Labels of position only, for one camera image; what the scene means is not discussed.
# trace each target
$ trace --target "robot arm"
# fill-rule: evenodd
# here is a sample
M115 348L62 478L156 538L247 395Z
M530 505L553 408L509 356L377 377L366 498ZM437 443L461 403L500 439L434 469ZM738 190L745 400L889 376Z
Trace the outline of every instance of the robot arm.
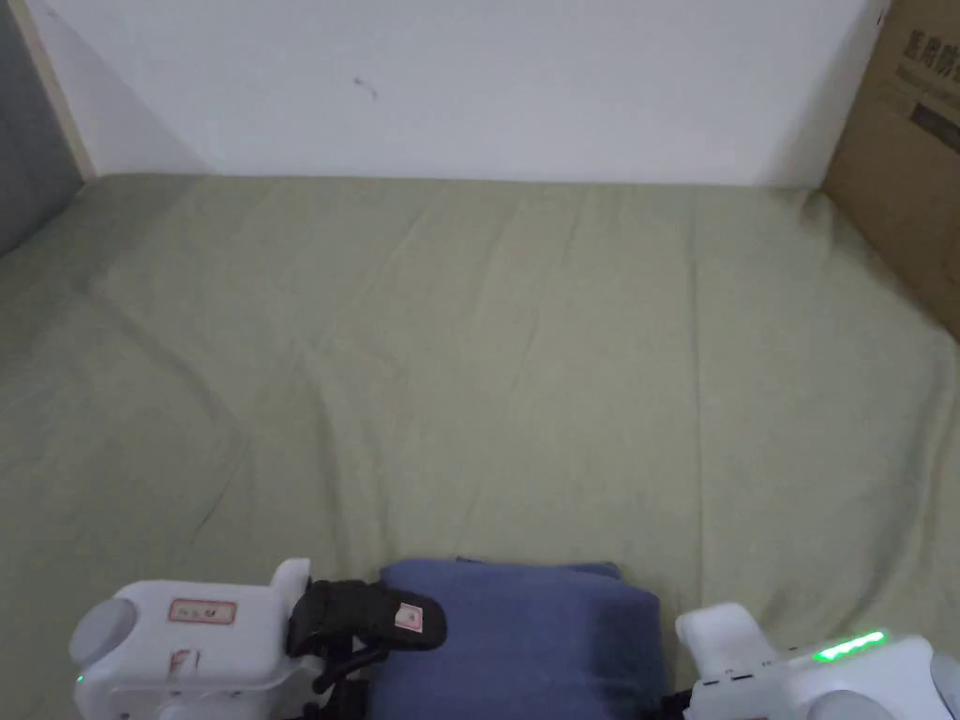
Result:
M680 720L957 720L960 665L920 636L875 631L788 652L739 605L681 616L701 680L664 701Z
M268 586L122 588L87 613L70 641L84 720L317 714L348 674L393 651L445 641L444 612L430 598L309 575L309 561L290 560Z

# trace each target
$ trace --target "cardboard box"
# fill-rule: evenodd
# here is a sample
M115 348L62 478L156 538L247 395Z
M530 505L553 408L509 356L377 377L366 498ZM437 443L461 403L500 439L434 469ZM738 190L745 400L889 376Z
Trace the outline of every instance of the cardboard box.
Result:
M960 0L899 0L824 189L960 339Z

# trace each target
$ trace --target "gray knob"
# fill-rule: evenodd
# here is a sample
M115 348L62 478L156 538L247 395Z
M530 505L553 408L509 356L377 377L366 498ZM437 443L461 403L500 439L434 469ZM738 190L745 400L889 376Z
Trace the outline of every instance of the gray knob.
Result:
M817 698L807 720L894 720L883 705L849 690L837 690Z
M123 642L136 623L130 600L111 597L84 615L70 638L70 659L88 667Z

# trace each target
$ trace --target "bed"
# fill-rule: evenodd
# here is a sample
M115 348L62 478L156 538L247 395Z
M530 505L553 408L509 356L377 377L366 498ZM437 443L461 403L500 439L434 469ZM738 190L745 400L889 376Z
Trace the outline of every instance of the bed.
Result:
M960 653L957 347L822 195L121 176L0 259L10 717L141 578L613 561Z

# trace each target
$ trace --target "white wall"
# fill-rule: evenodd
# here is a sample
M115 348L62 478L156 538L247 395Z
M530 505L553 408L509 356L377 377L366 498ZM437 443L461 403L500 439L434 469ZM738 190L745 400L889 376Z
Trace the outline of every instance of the white wall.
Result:
M818 184L887 0L30 0L101 174Z

